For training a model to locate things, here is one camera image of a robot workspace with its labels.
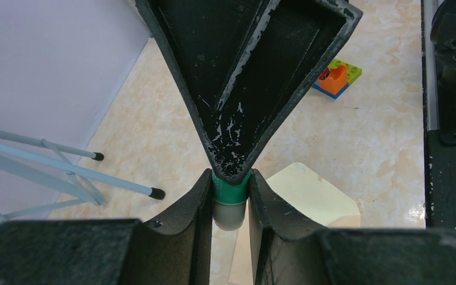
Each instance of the blue block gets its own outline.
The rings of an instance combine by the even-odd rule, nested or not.
[[[332,93],[329,93],[327,92],[326,90],[322,89],[321,87],[319,87],[319,84],[316,82],[312,85],[312,87],[316,90],[319,90],[320,92],[326,94],[327,96],[330,96],[331,98],[335,99],[338,98],[348,87],[349,87],[349,84],[345,84],[345,86],[340,89],[340,91],[338,91],[337,94],[332,94]]]

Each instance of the wall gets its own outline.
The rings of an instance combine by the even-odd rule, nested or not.
[[[0,129],[85,148],[147,39],[127,0],[0,1]],[[0,171],[1,213],[57,197]]]

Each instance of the metal frame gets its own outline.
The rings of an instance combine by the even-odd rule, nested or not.
[[[64,192],[73,197],[76,197],[76,199],[72,199],[69,201],[41,205],[37,207],[28,208],[25,210],[11,212],[8,214],[0,213],[0,222],[7,221],[9,219],[14,219],[20,216],[37,214],[44,211],[51,211],[54,209],[69,207],[72,205],[78,205],[87,202],[90,202],[96,206],[103,205],[106,201],[104,195],[90,182],[89,179],[94,179],[121,188],[126,188],[135,192],[146,194],[148,196],[153,193],[153,188],[73,165],[62,152],[89,157],[95,160],[101,160],[103,158],[103,155],[100,153],[80,150],[65,145],[55,144],[45,139],[39,140],[4,131],[0,131],[0,139],[13,141],[16,143],[33,145],[36,147],[48,148],[52,150],[60,158],[60,160],[53,159],[40,154],[32,153],[30,151],[22,150],[20,148],[12,147],[0,142],[0,170],[22,177],[29,181],[41,184],[43,186],[53,188],[57,191]],[[38,163],[47,167],[63,170],[66,172],[67,178],[70,181],[70,183],[63,179],[42,172],[41,170],[35,169],[29,165],[18,162],[12,158],[9,158],[9,156],[24,159],[33,163]],[[78,178],[81,179],[81,181],[85,183],[87,187],[83,186],[79,182]]]

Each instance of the beige floor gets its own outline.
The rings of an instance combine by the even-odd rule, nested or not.
[[[337,56],[363,68],[338,99],[311,90],[255,164],[265,177],[302,162],[354,199],[363,227],[423,227],[424,171],[420,1],[352,3],[364,17]],[[80,165],[167,192],[155,201],[95,183],[107,204],[56,210],[51,219],[152,218],[209,167],[197,133],[154,40],[109,109]],[[214,227],[211,284],[226,284],[237,232]]]

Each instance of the black machine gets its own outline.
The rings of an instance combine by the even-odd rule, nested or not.
[[[456,1],[445,1],[436,13],[431,37],[436,53],[425,33],[431,28],[423,23],[425,52],[431,51],[423,60],[434,62],[436,54],[431,74],[438,78],[439,103],[439,129],[426,132],[426,163],[433,165],[426,170],[426,230],[327,229],[251,170],[270,136],[350,37],[362,15],[358,9],[344,0],[185,2],[138,0],[137,7],[214,171],[207,169],[185,196],[145,223],[1,224],[0,285],[208,284],[213,175],[238,183],[248,172],[254,284],[456,284],[456,33],[450,28],[456,25]],[[429,8],[424,2],[423,11]],[[290,30],[301,34],[286,37]],[[269,78],[275,86],[267,85]],[[429,77],[425,86],[429,108],[436,88]],[[240,102],[253,112],[237,115]],[[230,133],[217,132],[231,119],[244,123],[240,145]],[[228,160],[232,151],[241,159]]]

